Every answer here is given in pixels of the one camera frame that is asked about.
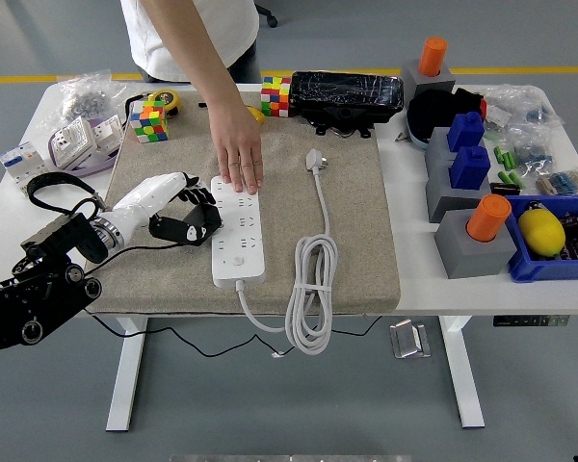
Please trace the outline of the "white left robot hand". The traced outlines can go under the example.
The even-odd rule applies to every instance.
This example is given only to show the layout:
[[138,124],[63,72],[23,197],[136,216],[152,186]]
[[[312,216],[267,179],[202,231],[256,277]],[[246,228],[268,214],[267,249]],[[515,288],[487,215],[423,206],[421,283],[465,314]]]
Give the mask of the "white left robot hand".
[[[159,213],[176,198],[195,208],[184,219],[161,217]],[[157,239],[199,246],[220,228],[222,220],[215,198],[199,177],[173,172],[145,179],[92,224],[108,248],[119,250],[143,227]]]

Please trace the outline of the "person's right hand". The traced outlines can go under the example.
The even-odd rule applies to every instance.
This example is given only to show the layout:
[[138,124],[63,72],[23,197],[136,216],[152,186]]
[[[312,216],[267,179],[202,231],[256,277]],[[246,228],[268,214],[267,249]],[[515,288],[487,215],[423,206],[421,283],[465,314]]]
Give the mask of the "person's right hand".
[[256,194],[263,184],[260,125],[240,101],[208,103],[220,176],[237,193]]

